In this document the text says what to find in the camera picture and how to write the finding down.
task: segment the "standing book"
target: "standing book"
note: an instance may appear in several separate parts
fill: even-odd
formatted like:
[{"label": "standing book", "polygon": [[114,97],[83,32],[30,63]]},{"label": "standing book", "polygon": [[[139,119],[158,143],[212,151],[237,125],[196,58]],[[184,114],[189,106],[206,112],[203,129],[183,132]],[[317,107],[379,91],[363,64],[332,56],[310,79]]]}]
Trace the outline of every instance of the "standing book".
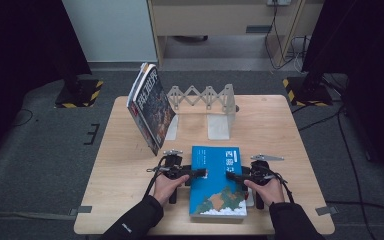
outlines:
[{"label": "standing book", "polygon": [[142,64],[127,100],[127,107],[139,130],[157,155],[162,148],[170,123],[176,113],[164,92],[157,67]]},{"label": "standing book", "polygon": [[135,120],[135,123],[141,132],[143,138],[145,139],[147,145],[149,148],[151,148],[151,151],[154,153],[155,156],[158,154],[158,145],[155,142],[154,138],[151,136],[151,132],[149,131],[147,125],[143,121],[142,117],[139,115],[139,110],[137,108],[137,105],[135,102],[133,102],[133,96],[137,91],[137,88],[139,86],[140,81],[145,76],[146,70],[148,69],[149,64],[143,63],[138,76],[136,77],[135,82],[133,83],[132,89],[130,90],[129,96],[127,97],[127,109],[129,110],[130,114],[133,117],[133,120]]},{"label": "standing book", "polygon": [[192,169],[206,168],[207,176],[193,179],[190,189],[191,217],[245,218],[245,194],[226,178],[226,171],[242,174],[238,147],[192,146]]}]

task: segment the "wall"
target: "wall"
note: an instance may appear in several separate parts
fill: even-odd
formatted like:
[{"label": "wall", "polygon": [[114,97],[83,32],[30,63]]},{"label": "wall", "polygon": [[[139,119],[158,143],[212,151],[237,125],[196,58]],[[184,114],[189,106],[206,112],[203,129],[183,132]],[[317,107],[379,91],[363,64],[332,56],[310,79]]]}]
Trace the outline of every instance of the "wall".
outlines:
[{"label": "wall", "polygon": [[295,29],[295,36],[312,35],[322,10],[324,0],[306,0],[299,22]]},{"label": "wall", "polygon": [[88,62],[156,62],[146,0],[63,0]]}]

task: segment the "blue book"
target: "blue book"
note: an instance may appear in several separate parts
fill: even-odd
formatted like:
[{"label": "blue book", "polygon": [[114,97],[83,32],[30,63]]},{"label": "blue book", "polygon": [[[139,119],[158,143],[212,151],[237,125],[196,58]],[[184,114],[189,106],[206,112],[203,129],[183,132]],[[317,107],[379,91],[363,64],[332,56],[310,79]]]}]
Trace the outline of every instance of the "blue book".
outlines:
[{"label": "blue book", "polygon": [[192,146],[192,169],[207,169],[207,176],[192,179],[191,217],[245,218],[245,194],[226,178],[226,171],[242,174],[239,147]]}]

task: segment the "controller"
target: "controller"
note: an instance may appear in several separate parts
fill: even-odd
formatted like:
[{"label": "controller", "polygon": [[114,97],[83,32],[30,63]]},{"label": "controller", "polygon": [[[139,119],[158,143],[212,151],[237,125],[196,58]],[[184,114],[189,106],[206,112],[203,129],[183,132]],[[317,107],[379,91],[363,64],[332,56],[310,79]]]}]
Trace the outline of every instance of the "controller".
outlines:
[{"label": "controller", "polygon": [[[270,179],[275,178],[276,176],[270,170],[269,164],[266,161],[257,160],[251,162],[251,168],[242,166],[242,175],[226,172],[226,177],[240,183],[242,185],[242,190],[248,192],[248,187],[245,186],[244,180],[250,180],[260,186],[264,186]],[[264,209],[264,201],[258,192],[256,192],[255,206],[257,209]]]},{"label": "controller", "polygon": [[[164,151],[164,157],[161,160],[165,160],[164,164],[157,166],[154,169],[148,169],[147,171],[160,171],[169,179],[177,179],[183,175],[189,175],[188,181],[185,182],[185,186],[190,186],[192,178],[204,177],[207,175],[207,169],[201,168],[197,170],[192,170],[191,165],[182,166],[182,157],[179,154],[182,154],[182,151],[170,150]],[[170,196],[168,202],[170,204],[175,204],[177,202],[177,188],[174,190],[173,194]]]}]

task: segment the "sleeve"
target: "sleeve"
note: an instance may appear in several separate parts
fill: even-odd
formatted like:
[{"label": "sleeve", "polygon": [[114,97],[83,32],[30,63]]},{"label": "sleeve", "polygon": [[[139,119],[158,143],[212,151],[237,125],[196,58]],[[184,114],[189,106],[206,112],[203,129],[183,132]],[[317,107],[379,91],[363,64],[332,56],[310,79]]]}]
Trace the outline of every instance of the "sleeve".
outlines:
[{"label": "sleeve", "polygon": [[163,216],[164,211],[160,203],[154,197],[147,196],[121,216],[100,239],[140,239],[150,228],[155,227]]},{"label": "sleeve", "polygon": [[304,209],[295,203],[273,203],[270,216],[276,240],[322,240]]}]

